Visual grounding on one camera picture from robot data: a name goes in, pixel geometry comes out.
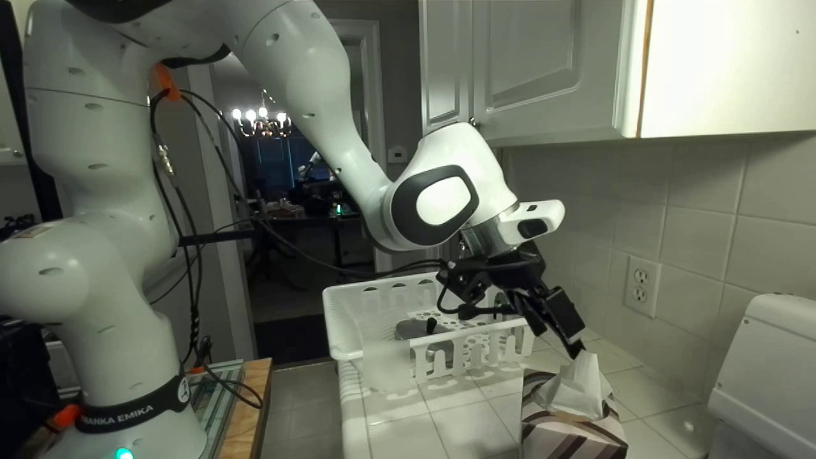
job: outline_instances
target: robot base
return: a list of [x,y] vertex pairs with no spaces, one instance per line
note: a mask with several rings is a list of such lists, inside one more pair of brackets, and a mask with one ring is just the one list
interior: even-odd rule
[[202,459],[207,432],[190,408],[166,411],[140,426],[111,434],[65,432],[42,459]]

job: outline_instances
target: white appliance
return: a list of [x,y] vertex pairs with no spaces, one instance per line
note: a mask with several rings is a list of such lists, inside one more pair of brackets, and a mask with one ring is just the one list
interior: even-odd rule
[[816,457],[816,301],[755,297],[724,358],[709,411],[710,459]]

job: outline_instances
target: white plastic basket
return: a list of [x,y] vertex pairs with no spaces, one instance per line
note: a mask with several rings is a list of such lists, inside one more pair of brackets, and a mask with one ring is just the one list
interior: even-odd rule
[[[458,321],[457,313],[436,312],[437,294],[432,273],[325,288],[330,358],[348,362],[375,394],[400,394],[436,377],[520,364],[532,352],[524,318]],[[436,318],[448,331],[397,340],[395,327],[406,318]]]

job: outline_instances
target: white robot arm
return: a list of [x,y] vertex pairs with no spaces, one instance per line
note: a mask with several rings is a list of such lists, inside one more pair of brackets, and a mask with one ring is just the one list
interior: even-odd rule
[[357,200],[385,251],[468,233],[495,257],[552,233],[561,201],[520,204],[468,125],[420,141],[386,182],[352,122],[343,48],[311,0],[37,0],[26,26],[32,158],[65,220],[0,246],[0,313],[56,325],[84,414],[49,457],[199,457],[170,325],[143,284],[175,247],[151,174],[144,94],[157,62],[233,51]]

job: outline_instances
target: electrical outlet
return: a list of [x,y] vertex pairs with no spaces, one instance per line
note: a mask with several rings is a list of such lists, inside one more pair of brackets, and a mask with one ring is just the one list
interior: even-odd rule
[[624,307],[658,316],[658,287],[661,287],[661,262],[644,257],[629,257]]

